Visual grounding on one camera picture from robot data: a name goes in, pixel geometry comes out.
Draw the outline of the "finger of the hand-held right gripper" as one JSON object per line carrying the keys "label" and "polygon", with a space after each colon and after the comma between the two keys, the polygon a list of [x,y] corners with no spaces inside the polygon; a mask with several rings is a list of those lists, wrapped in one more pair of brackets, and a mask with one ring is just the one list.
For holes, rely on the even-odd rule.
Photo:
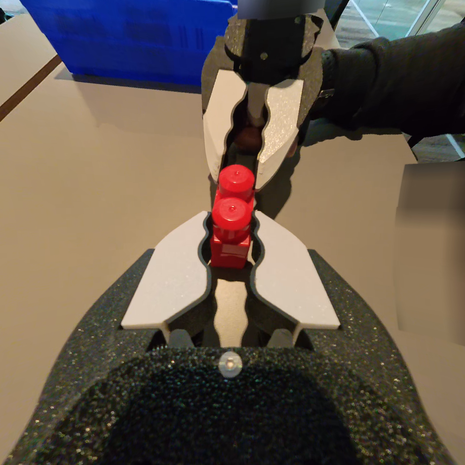
{"label": "finger of the hand-held right gripper", "polygon": [[203,115],[206,160],[212,178],[219,177],[234,112],[246,95],[247,84],[235,71],[218,71]]}
{"label": "finger of the hand-held right gripper", "polygon": [[304,81],[286,79],[269,87],[264,103],[268,120],[262,131],[255,190],[261,191],[274,177],[298,135],[298,116]]}

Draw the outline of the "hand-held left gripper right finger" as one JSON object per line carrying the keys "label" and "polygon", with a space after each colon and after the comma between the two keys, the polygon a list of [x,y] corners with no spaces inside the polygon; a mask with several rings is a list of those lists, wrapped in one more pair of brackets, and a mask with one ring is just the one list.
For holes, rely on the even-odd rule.
{"label": "hand-held left gripper right finger", "polygon": [[287,330],[338,330],[340,320],[305,244],[263,212],[253,213],[250,316],[271,335]]}

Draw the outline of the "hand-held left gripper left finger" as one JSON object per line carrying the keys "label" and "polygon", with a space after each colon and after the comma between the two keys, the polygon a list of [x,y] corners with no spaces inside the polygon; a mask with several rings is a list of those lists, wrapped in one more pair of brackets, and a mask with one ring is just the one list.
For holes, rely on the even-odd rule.
{"label": "hand-held left gripper left finger", "polygon": [[209,218],[198,213],[156,245],[120,323],[124,330],[160,330],[166,341],[175,330],[203,331],[212,319],[212,274],[202,255]]}

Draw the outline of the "red mega block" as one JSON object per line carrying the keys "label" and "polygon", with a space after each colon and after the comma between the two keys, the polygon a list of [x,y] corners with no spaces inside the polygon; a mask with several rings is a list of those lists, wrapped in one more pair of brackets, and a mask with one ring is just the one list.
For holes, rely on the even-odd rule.
{"label": "red mega block", "polygon": [[212,208],[212,267],[245,267],[252,241],[254,184],[253,172],[243,165],[221,170]]}

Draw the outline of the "person's right hand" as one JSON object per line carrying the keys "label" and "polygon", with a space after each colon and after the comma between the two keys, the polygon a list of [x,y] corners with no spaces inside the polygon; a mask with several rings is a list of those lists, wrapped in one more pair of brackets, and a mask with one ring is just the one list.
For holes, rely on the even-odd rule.
{"label": "person's right hand", "polygon": [[236,146],[246,152],[258,153],[263,145],[262,131],[264,126],[247,125],[238,132],[234,139]]}

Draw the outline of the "blue plastic crate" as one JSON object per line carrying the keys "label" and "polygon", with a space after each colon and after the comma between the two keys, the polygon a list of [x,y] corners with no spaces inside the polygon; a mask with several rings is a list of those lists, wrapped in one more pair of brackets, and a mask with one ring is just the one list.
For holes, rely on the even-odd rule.
{"label": "blue plastic crate", "polygon": [[77,75],[201,85],[237,1],[24,0],[67,69]]}

